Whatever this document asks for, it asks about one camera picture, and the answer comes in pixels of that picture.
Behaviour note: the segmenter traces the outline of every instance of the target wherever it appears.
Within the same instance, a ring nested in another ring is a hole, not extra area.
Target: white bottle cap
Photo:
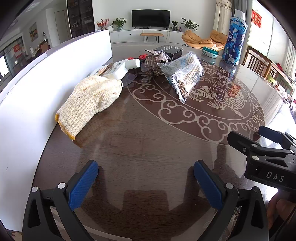
[[[138,58],[131,59],[131,60],[125,61],[125,66],[127,69],[135,69],[141,66],[141,62]]]
[[[246,20],[246,14],[242,11],[237,10],[237,9],[234,10],[234,16],[238,17],[244,21]]]

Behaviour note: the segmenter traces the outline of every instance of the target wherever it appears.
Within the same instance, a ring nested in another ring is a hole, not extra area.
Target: red poster
[[[13,47],[13,50],[14,50],[14,52],[15,52],[15,57],[16,57],[16,58],[18,58],[18,57],[20,57],[20,56],[22,55],[22,51],[21,51],[21,49],[20,49],[20,45],[19,45],[19,44],[15,45],[15,46]]]
[[[254,10],[252,10],[252,23],[256,24],[259,28],[261,28],[261,20],[262,17]]]

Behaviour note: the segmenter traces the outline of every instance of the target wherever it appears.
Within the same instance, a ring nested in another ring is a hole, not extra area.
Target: white bottle
[[[138,58],[131,60],[125,59],[114,63],[112,67],[105,72],[103,77],[106,77],[108,79],[121,80],[126,75],[129,69],[135,69],[140,66],[141,62]]]

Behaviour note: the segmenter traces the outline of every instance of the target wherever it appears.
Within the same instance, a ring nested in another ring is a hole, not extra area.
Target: tan bench
[[[141,36],[144,36],[144,38],[145,38],[145,42],[148,41],[148,37],[149,37],[149,36],[155,36],[155,39],[156,39],[156,42],[157,42],[157,43],[159,43],[159,36],[164,37],[164,35],[161,34],[161,33],[141,33],[140,35],[141,35]]]

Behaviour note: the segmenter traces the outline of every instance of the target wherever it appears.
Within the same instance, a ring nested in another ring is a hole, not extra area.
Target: white vase
[[[109,29],[109,32],[112,32],[114,30],[112,26],[109,26],[107,29]]]

